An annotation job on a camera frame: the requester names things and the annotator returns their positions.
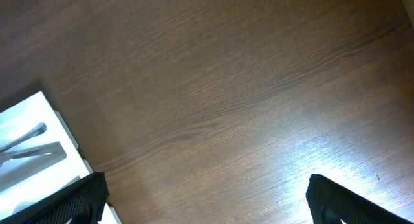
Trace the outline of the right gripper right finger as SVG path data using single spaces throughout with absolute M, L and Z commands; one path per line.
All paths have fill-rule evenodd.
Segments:
M 310 176 L 306 199 L 314 224 L 411 224 L 320 174 Z

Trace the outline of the white plastic cutlery tray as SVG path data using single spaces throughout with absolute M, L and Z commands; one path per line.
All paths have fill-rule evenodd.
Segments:
M 59 142 L 64 153 L 39 155 L 7 161 L 1 166 L 1 220 L 88 176 L 94 171 L 80 157 L 78 145 L 61 115 L 39 91 L 1 112 L 1 148 L 26 134 L 40 122 L 43 134 L 5 152 Z M 106 202 L 98 223 L 119 223 L 114 208 Z

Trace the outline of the steel spoon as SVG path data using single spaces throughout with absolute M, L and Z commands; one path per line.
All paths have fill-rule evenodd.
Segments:
M 13 140 L 11 143 L 7 144 L 6 146 L 3 146 L 1 148 L 1 153 L 13 148 L 14 146 L 17 146 L 18 144 L 21 144 L 22 142 L 25 142 L 33 137 L 37 137 L 47 130 L 47 125 L 44 122 L 40 122 L 37 126 L 35 126 L 33 129 L 31 129 L 26 134 L 20 136 L 16 140 Z
M 7 162 L 15 159 L 21 159 L 25 157 L 33 157 L 39 155 L 61 154 L 64 153 L 64 149 L 59 142 L 52 142 L 41 146 L 27 148 L 24 150 L 18 150 L 13 152 L 1 153 L 1 166 Z

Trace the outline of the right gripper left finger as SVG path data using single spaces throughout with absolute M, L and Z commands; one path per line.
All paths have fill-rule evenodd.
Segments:
M 1 220 L 1 224 L 97 224 L 109 197 L 105 174 L 93 172 L 41 201 Z

